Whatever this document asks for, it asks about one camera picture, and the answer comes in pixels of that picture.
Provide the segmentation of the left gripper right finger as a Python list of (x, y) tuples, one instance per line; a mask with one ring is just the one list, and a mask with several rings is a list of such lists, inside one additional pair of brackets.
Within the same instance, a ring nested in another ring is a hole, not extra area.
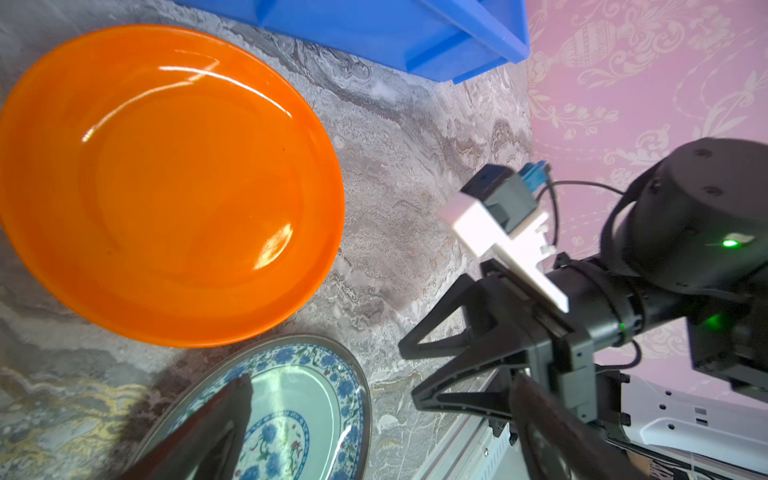
[(525, 374), (511, 384), (510, 408), (531, 479), (646, 477)]

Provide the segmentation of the blue patterned ceramic plate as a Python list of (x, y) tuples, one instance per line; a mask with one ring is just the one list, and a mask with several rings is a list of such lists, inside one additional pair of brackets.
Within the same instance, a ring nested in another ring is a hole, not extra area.
[(252, 382), (251, 415), (231, 479), (362, 478), (370, 444), (368, 384), (344, 346), (317, 335), (274, 337), (223, 361), (165, 412), (132, 466), (244, 374)]

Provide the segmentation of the orange plastic plate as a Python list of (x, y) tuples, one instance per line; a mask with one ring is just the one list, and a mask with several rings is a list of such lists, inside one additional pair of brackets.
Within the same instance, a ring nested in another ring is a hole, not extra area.
[(33, 276), (90, 322), (173, 347), (261, 334), (334, 262), (341, 168), (271, 67), (179, 27), (55, 48), (1, 111), (1, 222)]

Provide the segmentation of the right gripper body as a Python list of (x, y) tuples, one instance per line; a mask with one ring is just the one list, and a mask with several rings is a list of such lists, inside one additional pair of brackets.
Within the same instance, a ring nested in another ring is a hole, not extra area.
[(499, 261), (484, 262), (481, 272), (495, 322), (490, 337), (501, 342), (488, 363), (498, 373), (481, 395), (483, 416), (517, 419), (512, 382), (528, 374), (578, 419), (598, 419), (603, 374), (594, 355), (641, 332), (639, 278), (612, 273), (597, 258), (569, 260), (547, 276), (570, 299), (563, 313)]

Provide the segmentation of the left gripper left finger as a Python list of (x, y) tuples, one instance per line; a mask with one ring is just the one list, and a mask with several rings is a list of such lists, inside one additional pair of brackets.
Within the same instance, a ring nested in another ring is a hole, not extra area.
[(123, 479), (231, 479), (251, 415), (253, 388), (244, 374), (229, 382)]

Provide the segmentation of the blue plastic bin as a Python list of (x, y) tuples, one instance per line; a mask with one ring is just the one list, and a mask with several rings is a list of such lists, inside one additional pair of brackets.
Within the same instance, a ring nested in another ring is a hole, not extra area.
[(477, 0), (189, 0), (187, 6), (435, 82), (530, 55), (526, 5)]

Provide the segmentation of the aluminium mounting rail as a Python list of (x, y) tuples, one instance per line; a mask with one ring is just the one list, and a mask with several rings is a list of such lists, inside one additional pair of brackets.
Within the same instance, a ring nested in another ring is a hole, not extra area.
[(520, 442), (511, 439), (509, 425), (496, 434), (487, 419), (459, 414), (412, 479), (528, 479)]

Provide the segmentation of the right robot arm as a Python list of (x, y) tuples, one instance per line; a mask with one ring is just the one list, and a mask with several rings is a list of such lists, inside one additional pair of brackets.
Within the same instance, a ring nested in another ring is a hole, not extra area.
[(400, 341), (405, 359), (444, 358), (413, 389), (420, 411), (508, 431), (532, 479), (767, 475), (767, 415), (632, 378), (595, 355), (684, 319), (692, 368), (767, 398), (767, 148), (687, 143), (637, 177), (599, 252), (556, 249), (539, 199), (545, 163), (488, 164), (442, 210), (482, 258)]

